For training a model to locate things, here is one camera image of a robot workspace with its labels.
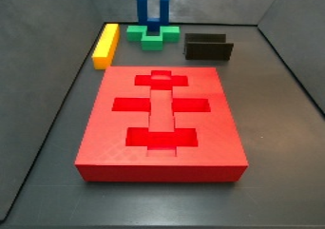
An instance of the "blue upright bar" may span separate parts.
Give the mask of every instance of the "blue upright bar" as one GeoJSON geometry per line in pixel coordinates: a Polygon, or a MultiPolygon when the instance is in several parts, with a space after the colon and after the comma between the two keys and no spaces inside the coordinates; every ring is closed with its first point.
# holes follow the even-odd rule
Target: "blue upright bar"
{"type": "Polygon", "coordinates": [[[138,0],[138,24],[148,25],[148,0],[138,0]]]}
{"type": "Polygon", "coordinates": [[[161,25],[169,25],[169,0],[161,0],[161,25]]]}

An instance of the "cross-shaped recess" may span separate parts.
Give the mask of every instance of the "cross-shaped recess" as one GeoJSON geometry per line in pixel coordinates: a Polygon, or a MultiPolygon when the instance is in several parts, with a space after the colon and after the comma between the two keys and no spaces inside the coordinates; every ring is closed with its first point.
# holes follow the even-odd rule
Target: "cross-shaped recess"
{"type": "Polygon", "coordinates": [[[211,112],[208,99],[173,98],[173,87],[188,86],[188,76],[153,70],[138,75],[136,86],[150,86],[150,98],[114,100],[113,111],[149,112],[149,127],[130,127],[126,145],[148,146],[148,155],[177,156],[177,146],[198,146],[196,128],[176,128],[174,112],[211,112]]]}

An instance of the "green block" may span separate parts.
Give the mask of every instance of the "green block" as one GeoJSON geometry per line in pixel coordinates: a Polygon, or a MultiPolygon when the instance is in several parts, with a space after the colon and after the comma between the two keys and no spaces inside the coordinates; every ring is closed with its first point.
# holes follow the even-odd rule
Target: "green block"
{"type": "Polygon", "coordinates": [[[129,26],[128,27],[128,40],[132,42],[140,42],[142,35],[148,32],[146,26],[129,26]]]}
{"type": "Polygon", "coordinates": [[[142,35],[141,39],[142,50],[164,50],[164,36],[162,35],[142,35]]]}
{"type": "Polygon", "coordinates": [[[181,38],[180,27],[161,27],[161,34],[165,42],[178,42],[181,38]]]}

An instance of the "rectangular recess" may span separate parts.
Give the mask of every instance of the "rectangular recess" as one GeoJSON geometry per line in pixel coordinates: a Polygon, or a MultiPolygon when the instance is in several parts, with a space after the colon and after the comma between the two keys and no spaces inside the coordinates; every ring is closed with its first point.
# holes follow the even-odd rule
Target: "rectangular recess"
{"type": "Polygon", "coordinates": [[[174,112],[212,112],[209,99],[205,98],[174,98],[174,112]]]}
{"type": "Polygon", "coordinates": [[[148,111],[150,112],[150,98],[117,97],[113,103],[113,111],[148,111]]]}
{"type": "Polygon", "coordinates": [[[148,127],[129,127],[128,146],[198,146],[196,128],[176,128],[174,132],[150,132],[148,127]]]}

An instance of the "black block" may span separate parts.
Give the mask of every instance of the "black block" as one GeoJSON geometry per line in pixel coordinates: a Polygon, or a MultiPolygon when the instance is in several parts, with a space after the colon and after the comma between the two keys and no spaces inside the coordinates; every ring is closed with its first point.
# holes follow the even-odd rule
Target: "black block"
{"type": "Polygon", "coordinates": [[[186,34],[188,60],[229,61],[235,43],[227,43],[227,34],[186,34]]]}

